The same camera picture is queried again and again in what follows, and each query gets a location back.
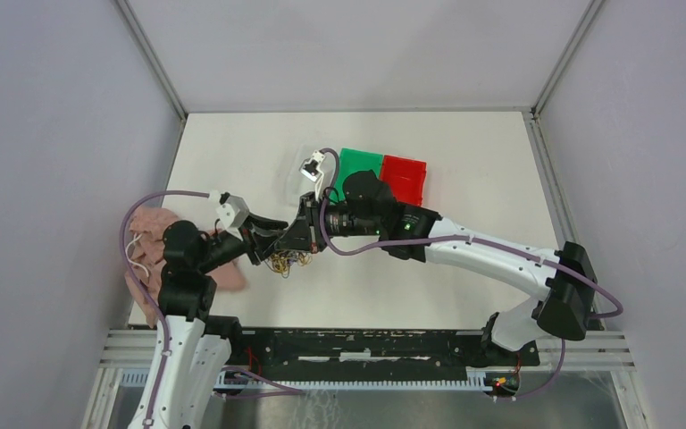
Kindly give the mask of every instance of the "pink cloth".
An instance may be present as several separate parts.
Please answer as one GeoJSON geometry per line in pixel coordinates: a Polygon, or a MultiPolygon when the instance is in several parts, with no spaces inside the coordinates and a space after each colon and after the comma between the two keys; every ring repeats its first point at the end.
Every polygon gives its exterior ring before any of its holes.
{"type": "MultiPolygon", "coordinates": [[[[154,297],[154,300],[159,297],[159,290],[162,288],[162,268],[165,264],[162,236],[164,230],[178,220],[179,217],[166,208],[141,206],[133,213],[132,220],[130,221],[130,232],[133,236],[140,234],[140,239],[135,243],[130,252],[132,254],[130,259],[145,266],[151,275],[147,277],[146,272],[134,265],[133,272],[146,286],[148,293],[154,297]]],[[[232,264],[220,266],[210,272],[209,275],[217,283],[217,291],[235,291],[246,287],[246,278],[243,277],[235,261],[232,264]]],[[[146,315],[146,322],[153,328],[156,326],[156,312],[154,308],[146,302],[143,294],[130,277],[130,273],[125,273],[125,282],[133,299],[138,303],[140,309],[143,310],[143,314],[146,315]]]]}

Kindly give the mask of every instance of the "cable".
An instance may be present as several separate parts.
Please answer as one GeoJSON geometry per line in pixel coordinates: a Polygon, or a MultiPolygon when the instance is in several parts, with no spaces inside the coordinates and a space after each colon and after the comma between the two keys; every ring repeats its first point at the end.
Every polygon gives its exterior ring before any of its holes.
{"type": "Polygon", "coordinates": [[[514,367],[514,371],[511,374],[512,375],[518,375],[520,369],[522,369],[522,353],[517,351],[516,352],[516,366],[514,367]]]}
{"type": "Polygon", "coordinates": [[[293,387],[288,387],[284,386],[279,383],[275,383],[271,380],[268,380],[264,377],[262,377],[259,374],[254,374],[251,371],[248,371],[246,369],[241,368],[240,366],[225,366],[222,371],[232,371],[235,373],[242,373],[245,375],[248,375],[249,377],[253,378],[254,380],[258,382],[262,382],[265,384],[269,384],[272,387],[276,387],[280,389],[281,391],[268,391],[265,393],[257,393],[256,395],[245,395],[245,396],[227,396],[222,394],[222,397],[226,400],[257,400],[260,398],[267,398],[270,396],[291,396],[291,395],[303,395],[304,391],[300,389],[296,389],[293,387]]]}
{"type": "Polygon", "coordinates": [[[135,234],[135,237],[133,237],[133,239],[130,241],[130,243],[128,243],[127,247],[125,248],[125,258],[127,258],[128,262],[130,262],[133,266],[136,266],[136,267],[140,268],[141,270],[143,270],[146,273],[146,278],[149,279],[151,277],[151,273],[148,272],[148,268],[146,268],[145,265],[139,264],[139,263],[133,261],[132,259],[130,259],[130,246],[137,243],[141,237],[143,237],[143,234],[135,234]]]}
{"type": "Polygon", "coordinates": [[[333,188],[332,186],[328,186],[327,188],[322,190],[322,194],[330,200],[332,204],[339,204],[340,203],[340,194],[338,193],[338,190],[333,188]],[[335,201],[330,198],[332,196],[332,193],[335,192],[335,201]]]}
{"type": "Polygon", "coordinates": [[[543,257],[539,257],[536,255],[533,255],[532,253],[527,253],[523,250],[519,250],[518,248],[512,248],[510,246],[507,246],[505,244],[497,243],[496,241],[492,240],[486,240],[486,239],[481,239],[479,237],[475,237],[472,239],[472,244],[477,243],[477,244],[482,244],[483,246],[488,246],[489,248],[496,248],[498,250],[504,251],[506,253],[510,253],[512,255],[517,255],[518,257],[523,257],[525,259],[530,259],[531,261],[535,261],[538,264],[542,264],[545,266],[549,266],[555,270],[567,273],[577,279],[578,281],[584,283],[586,286],[589,288],[592,288],[599,294],[603,295],[604,298],[608,299],[609,302],[611,302],[616,309],[614,311],[610,311],[608,313],[593,313],[590,315],[590,318],[593,319],[607,319],[609,317],[616,317],[620,315],[621,313],[624,312],[624,306],[622,303],[617,299],[614,295],[612,295],[608,290],[603,289],[601,286],[599,286],[597,283],[592,281],[591,279],[585,277],[584,275],[577,273],[574,271],[572,268],[566,266],[566,265],[561,265],[558,262],[554,261],[549,261],[543,257]]]}
{"type": "Polygon", "coordinates": [[[512,395],[515,395],[515,394],[517,393],[517,391],[512,391],[511,389],[509,389],[508,387],[506,387],[506,386],[503,385],[503,384],[500,384],[498,387],[500,387],[501,389],[503,389],[503,390],[505,390],[505,391],[508,391],[508,392],[511,393],[512,395]]]}
{"type": "Polygon", "coordinates": [[[273,273],[280,274],[283,279],[290,277],[290,268],[293,264],[304,266],[310,262],[312,262],[311,255],[298,250],[277,251],[264,260],[264,264],[267,265],[273,273]]]}
{"type": "MultiPolygon", "coordinates": [[[[338,178],[338,170],[340,169],[340,159],[338,157],[338,154],[335,153],[334,150],[326,147],[324,149],[320,149],[320,152],[323,153],[331,153],[333,154],[333,158],[335,158],[335,177],[336,179],[338,178]]],[[[472,238],[467,235],[446,235],[442,237],[433,237],[433,238],[427,238],[427,239],[411,239],[411,240],[384,240],[384,241],[375,241],[373,243],[367,244],[366,246],[362,246],[358,249],[355,250],[341,250],[335,245],[332,244],[332,240],[330,240],[330,236],[327,233],[327,229],[324,227],[324,214],[325,214],[325,209],[327,208],[327,205],[329,204],[329,196],[326,195],[325,193],[322,194],[322,203],[320,204],[320,219],[319,223],[321,225],[320,231],[322,233],[322,239],[324,242],[327,244],[327,246],[335,253],[338,255],[341,255],[343,257],[350,257],[353,255],[358,255],[362,252],[365,252],[367,250],[373,249],[373,248],[384,248],[387,246],[415,246],[415,245],[429,245],[431,243],[438,243],[441,241],[453,241],[453,240],[461,240],[464,242],[469,242],[469,243],[477,243],[477,244],[482,244],[484,246],[488,246],[491,248],[496,248],[498,250],[504,251],[506,253],[510,253],[512,255],[517,255],[519,257],[523,257],[525,259],[530,259],[531,261],[535,261],[539,264],[549,266],[551,268],[554,268],[558,271],[561,271],[563,273],[569,274],[578,281],[584,283],[586,286],[592,288],[599,294],[603,295],[604,298],[608,299],[615,307],[614,311],[610,311],[608,313],[593,313],[590,315],[591,318],[593,319],[605,319],[608,317],[616,317],[620,315],[621,313],[624,312],[624,306],[622,303],[611,293],[609,293],[607,290],[603,289],[600,287],[597,283],[592,281],[591,279],[585,277],[584,275],[577,273],[574,271],[572,268],[569,268],[568,266],[561,265],[557,262],[553,261],[548,261],[547,259],[544,259],[543,257],[538,257],[536,255],[533,255],[532,253],[527,253],[523,250],[519,250],[517,248],[512,248],[510,246],[507,246],[505,244],[497,243],[496,241],[492,240],[487,240],[487,239],[481,239],[478,237],[472,238]]]]}
{"type": "Polygon", "coordinates": [[[256,362],[256,373],[261,375],[262,374],[262,364],[259,362],[259,358],[254,356],[254,352],[251,350],[250,347],[246,347],[246,353],[248,353],[248,371],[252,371],[254,362],[256,362]]]}
{"type": "Polygon", "coordinates": [[[548,380],[545,383],[543,383],[540,387],[538,387],[532,391],[528,391],[527,393],[523,393],[521,395],[515,395],[511,398],[503,398],[500,396],[494,396],[493,399],[494,400],[515,401],[515,400],[520,400],[523,398],[529,398],[530,396],[535,396],[535,395],[542,393],[544,390],[549,388],[553,384],[553,382],[556,380],[556,378],[558,378],[558,376],[561,374],[561,367],[564,366],[565,354],[566,354],[566,341],[564,341],[562,339],[561,340],[561,357],[558,359],[558,364],[556,364],[556,368],[554,369],[554,372],[551,373],[550,378],[548,378],[548,380]]]}

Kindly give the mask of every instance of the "white platform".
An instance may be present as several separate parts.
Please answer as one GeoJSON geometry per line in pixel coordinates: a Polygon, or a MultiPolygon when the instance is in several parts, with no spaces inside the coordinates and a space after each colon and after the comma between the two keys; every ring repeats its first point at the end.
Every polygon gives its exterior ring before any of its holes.
{"type": "MultiPolygon", "coordinates": [[[[285,183],[301,146],[423,160],[424,206],[506,240],[556,246],[519,113],[191,114],[168,189],[228,191],[257,215],[292,221],[297,208],[286,202],[285,183]]],[[[205,199],[169,197],[163,206],[213,228],[205,199]]],[[[367,241],[336,239],[341,248],[367,241]]],[[[239,266],[248,288],[218,291],[211,312],[244,326],[477,329],[525,299],[478,274],[377,249],[355,257],[326,251],[287,280],[246,257],[239,266]]],[[[133,307],[130,323],[144,322],[133,307]]]]}

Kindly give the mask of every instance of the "red wire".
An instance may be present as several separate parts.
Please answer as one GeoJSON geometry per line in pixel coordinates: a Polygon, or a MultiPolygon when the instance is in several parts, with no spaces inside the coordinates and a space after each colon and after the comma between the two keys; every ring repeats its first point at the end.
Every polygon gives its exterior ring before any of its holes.
{"type": "Polygon", "coordinates": [[[262,374],[262,364],[259,363],[259,358],[254,356],[254,352],[251,350],[250,347],[246,347],[246,352],[248,353],[248,370],[253,371],[253,365],[252,362],[256,362],[256,374],[261,375],[262,374]]]}
{"type": "Polygon", "coordinates": [[[522,353],[516,352],[516,367],[514,368],[514,375],[519,374],[519,370],[522,369],[522,353]]]}

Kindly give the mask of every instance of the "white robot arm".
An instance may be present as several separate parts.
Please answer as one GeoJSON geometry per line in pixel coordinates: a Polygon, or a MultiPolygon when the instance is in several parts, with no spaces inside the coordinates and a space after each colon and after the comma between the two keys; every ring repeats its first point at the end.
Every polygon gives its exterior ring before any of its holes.
{"type": "MultiPolygon", "coordinates": [[[[323,161],[315,154],[302,171],[315,182],[331,184],[335,176],[322,170],[323,161]]],[[[200,426],[239,331],[237,319],[208,315],[215,285],[205,273],[241,255],[259,265],[279,251],[331,248],[345,255],[382,248],[400,259],[453,265],[505,282],[530,297],[486,324],[481,346],[489,361],[543,336],[584,339],[598,286],[581,246],[567,242],[561,250],[534,248],[469,230],[437,212],[399,203],[373,172],[349,176],[343,183],[346,200],[334,206],[328,188],[317,188],[300,198],[291,225],[251,214],[242,198],[224,193],[210,199],[219,203],[226,231],[210,236],[188,221],[167,229],[159,295],[165,323],[158,325],[151,376],[130,429],[200,426]],[[340,251],[330,242],[331,237],[355,235],[379,236],[380,241],[355,252],[340,251]]]]}

